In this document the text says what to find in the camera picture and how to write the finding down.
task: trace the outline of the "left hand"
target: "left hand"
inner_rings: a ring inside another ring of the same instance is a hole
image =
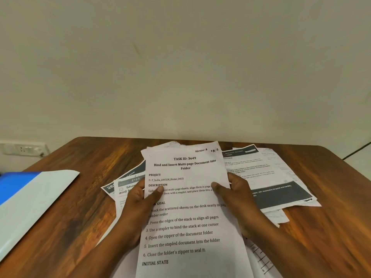
[[[164,187],[159,186],[144,199],[144,178],[142,178],[128,193],[128,197],[117,224],[128,236],[128,247],[134,248],[138,243],[142,227],[151,215],[153,205],[160,200]]]

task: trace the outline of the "right hand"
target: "right hand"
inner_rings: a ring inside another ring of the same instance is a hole
[[[233,173],[228,173],[231,183],[229,188],[219,183],[211,183],[213,191],[222,197],[228,210],[237,218],[242,235],[252,238],[262,224],[269,221],[257,207],[247,180]]]

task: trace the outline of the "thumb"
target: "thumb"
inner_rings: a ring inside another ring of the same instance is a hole
[[[220,195],[223,198],[224,202],[226,202],[226,200],[229,197],[229,194],[231,192],[231,190],[229,188],[224,187],[217,182],[212,182],[211,183],[211,188],[213,189],[213,191],[217,195]]]
[[[156,188],[154,192],[152,192],[150,195],[145,198],[145,201],[153,206],[155,203],[157,203],[158,200],[160,200],[162,194],[164,193],[164,187],[161,185]]]

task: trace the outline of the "wood grain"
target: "wood grain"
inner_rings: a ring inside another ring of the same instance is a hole
[[[138,165],[141,149],[168,141],[78,137],[28,168],[80,175],[0,263],[0,277],[66,277],[115,217],[114,201],[100,187]],[[223,150],[249,144],[220,142]],[[290,222],[281,228],[341,277],[370,277],[371,182],[320,146],[256,145],[275,150],[322,204],[285,209]]]

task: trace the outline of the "black cable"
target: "black cable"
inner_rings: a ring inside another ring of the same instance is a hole
[[[343,160],[345,160],[346,158],[352,156],[353,154],[356,154],[358,151],[364,149],[366,146],[369,146],[371,144],[371,142],[365,144],[364,146],[362,146],[361,148],[358,148],[357,150],[355,150],[354,152],[350,153],[348,156],[344,157]]]

